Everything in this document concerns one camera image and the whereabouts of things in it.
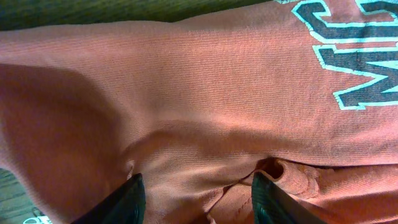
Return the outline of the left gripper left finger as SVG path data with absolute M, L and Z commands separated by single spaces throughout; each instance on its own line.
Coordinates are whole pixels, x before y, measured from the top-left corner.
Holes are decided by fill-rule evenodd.
M 146 193 L 138 173 L 72 224 L 143 224 L 145 210 Z

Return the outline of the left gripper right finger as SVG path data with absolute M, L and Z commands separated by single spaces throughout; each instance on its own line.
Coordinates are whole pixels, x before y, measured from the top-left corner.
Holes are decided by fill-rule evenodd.
M 251 197 L 255 224 L 325 224 L 261 172 L 254 174 Z

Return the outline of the plain orange-red t-shirt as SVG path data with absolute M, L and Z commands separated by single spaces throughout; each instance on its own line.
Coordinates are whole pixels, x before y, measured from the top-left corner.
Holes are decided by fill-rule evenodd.
M 327 223 L 396 223 L 397 2 L 3 31 L 1 167 L 54 223 L 136 173 L 145 223 L 252 223 L 256 174 Z

